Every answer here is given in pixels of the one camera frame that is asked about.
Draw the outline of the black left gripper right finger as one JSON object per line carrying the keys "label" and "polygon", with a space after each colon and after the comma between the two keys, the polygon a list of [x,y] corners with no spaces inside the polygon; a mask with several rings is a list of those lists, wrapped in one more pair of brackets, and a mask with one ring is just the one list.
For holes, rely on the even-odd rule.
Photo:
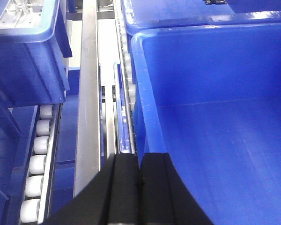
{"label": "black left gripper right finger", "polygon": [[212,225],[168,153],[146,153],[140,166],[141,225]]}

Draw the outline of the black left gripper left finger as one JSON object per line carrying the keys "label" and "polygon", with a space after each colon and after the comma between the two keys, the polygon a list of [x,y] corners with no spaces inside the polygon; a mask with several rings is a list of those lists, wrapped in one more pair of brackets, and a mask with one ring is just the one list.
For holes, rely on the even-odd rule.
{"label": "black left gripper left finger", "polygon": [[112,154],[93,180],[45,225],[137,225],[138,159]]}

